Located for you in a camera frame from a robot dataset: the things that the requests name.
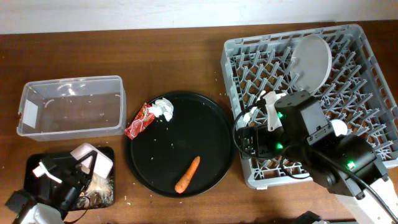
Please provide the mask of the white bowl with food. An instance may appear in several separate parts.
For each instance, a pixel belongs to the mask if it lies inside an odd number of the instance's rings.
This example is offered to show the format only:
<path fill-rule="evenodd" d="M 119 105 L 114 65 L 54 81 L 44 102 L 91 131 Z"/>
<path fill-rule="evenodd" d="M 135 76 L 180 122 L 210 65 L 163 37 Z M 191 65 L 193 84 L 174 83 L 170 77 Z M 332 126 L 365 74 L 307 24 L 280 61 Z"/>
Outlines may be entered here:
<path fill-rule="evenodd" d="M 93 164 L 93 172 L 106 179 L 113 167 L 113 161 L 88 143 L 83 143 L 70 153 L 80 164 L 90 168 Z"/>

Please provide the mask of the white plastic fork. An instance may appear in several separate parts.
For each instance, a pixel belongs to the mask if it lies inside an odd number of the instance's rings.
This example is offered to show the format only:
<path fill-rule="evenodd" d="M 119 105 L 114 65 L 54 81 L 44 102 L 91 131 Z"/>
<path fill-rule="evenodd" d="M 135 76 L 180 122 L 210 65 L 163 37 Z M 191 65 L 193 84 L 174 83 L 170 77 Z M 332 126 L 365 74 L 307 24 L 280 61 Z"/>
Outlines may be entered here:
<path fill-rule="evenodd" d="M 265 91 L 265 90 L 262 90 L 262 91 L 260 92 L 259 96 L 257 97 L 256 103 L 259 102 L 259 101 L 263 98 L 263 96 L 264 96 L 265 94 L 266 94 L 266 91 Z M 257 106 L 254 106 L 254 107 L 251 108 L 251 110 L 250 110 L 249 112 L 247 112 L 247 113 L 243 116 L 243 123 L 244 123 L 244 125 L 247 125 L 247 124 L 250 122 L 250 120 L 251 120 L 251 118 L 252 118 L 252 116 L 253 116 L 253 114 L 254 114 L 254 112 L 255 112 L 256 110 L 257 110 Z"/>

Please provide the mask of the red snack wrapper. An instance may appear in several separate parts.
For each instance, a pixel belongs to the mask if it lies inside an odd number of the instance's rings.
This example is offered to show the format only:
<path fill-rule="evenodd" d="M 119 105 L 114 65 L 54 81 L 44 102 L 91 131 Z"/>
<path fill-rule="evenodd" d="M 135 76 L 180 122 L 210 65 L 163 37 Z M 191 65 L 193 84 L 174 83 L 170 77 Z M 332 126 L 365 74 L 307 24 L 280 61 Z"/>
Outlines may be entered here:
<path fill-rule="evenodd" d="M 133 140 L 136 138 L 139 133 L 143 132 L 155 120 L 155 114 L 149 111 L 151 107 L 151 105 L 144 103 L 129 127 L 124 130 L 129 139 Z"/>

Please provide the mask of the light blue cup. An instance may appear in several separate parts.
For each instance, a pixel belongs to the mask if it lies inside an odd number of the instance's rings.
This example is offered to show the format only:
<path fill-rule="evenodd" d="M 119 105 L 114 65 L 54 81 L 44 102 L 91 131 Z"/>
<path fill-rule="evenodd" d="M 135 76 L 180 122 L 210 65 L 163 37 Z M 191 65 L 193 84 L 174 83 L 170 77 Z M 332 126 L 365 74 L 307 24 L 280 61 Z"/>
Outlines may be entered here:
<path fill-rule="evenodd" d="M 348 127 L 346 123 L 339 119 L 333 119 L 330 121 L 333 130 L 335 132 L 335 136 L 345 136 L 348 133 Z"/>

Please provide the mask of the white tissue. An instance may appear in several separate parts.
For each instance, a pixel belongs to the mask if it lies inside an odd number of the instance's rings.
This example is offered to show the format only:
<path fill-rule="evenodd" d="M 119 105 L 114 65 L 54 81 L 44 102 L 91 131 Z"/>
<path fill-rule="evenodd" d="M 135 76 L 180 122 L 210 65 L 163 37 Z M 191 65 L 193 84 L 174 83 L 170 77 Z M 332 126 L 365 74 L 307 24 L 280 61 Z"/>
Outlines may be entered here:
<path fill-rule="evenodd" d="M 158 99 L 149 108 L 149 113 L 153 114 L 156 118 L 164 116 L 165 120 L 169 122 L 173 117 L 174 106 L 166 98 Z"/>

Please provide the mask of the orange carrot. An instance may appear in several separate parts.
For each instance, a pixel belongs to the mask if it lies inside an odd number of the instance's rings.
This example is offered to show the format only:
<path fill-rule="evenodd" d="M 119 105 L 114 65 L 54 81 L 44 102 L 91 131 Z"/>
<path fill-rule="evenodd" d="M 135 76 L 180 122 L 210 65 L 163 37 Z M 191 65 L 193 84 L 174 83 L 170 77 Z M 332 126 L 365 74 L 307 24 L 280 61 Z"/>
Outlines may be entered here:
<path fill-rule="evenodd" d="M 190 164 L 190 167 L 187 169 L 187 171 L 184 173 L 181 179 L 176 183 L 175 185 L 176 193 L 182 194 L 187 189 L 199 164 L 200 164 L 200 156 L 196 156 L 196 158 L 194 158 L 194 160 Z"/>

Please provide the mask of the grey plate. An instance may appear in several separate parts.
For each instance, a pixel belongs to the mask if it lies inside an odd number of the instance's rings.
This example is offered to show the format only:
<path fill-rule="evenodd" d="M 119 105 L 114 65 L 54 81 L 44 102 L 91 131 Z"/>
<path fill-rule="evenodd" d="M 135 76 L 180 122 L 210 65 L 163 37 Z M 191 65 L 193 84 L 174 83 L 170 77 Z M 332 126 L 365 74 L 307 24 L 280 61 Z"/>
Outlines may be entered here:
<path fill-rule="evenodd" d="M 290 77 L 298 90 L 314 92 L 331 72 L 332 55 L 327 42 L 318 35 L 304 37 L 294 48 Z"/>

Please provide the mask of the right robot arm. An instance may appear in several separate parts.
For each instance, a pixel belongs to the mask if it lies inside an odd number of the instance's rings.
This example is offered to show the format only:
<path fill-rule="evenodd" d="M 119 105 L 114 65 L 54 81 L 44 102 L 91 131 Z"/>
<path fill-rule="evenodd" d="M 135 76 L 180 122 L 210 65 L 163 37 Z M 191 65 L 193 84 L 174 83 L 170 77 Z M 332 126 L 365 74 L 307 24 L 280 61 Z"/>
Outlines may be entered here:
<path fill-rule="evenodd" d="M 358 223 L 397 223 L 397 194 L 386 166 L 365 139 L 347 125 L 326 119 L 307 91 L 271 91 L 235 117 L 238 124 L 253 108 L 266 110 L 267 124 L 233 127 L 242 155 L 299 162 L 312 180 L 337 197 Z"/>

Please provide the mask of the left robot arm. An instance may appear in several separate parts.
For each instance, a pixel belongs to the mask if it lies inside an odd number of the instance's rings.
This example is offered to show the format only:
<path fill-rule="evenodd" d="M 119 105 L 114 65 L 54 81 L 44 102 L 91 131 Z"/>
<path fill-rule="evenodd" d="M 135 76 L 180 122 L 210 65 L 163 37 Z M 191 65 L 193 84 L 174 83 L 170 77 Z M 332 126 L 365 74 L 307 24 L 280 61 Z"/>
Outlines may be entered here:
<path fill-rule="evenodd" d="M 63 223 L 80 194 L 89 187 L 98 153 L 90 151 L 80 159 L 61 164 L 51 157 L 39 161 L 36 176 L 45 175 L 56 182 L 55 197 L 43 201 L 24 189 L 9 197 L 5 206 L 17 214 L 14 223 Z"/>

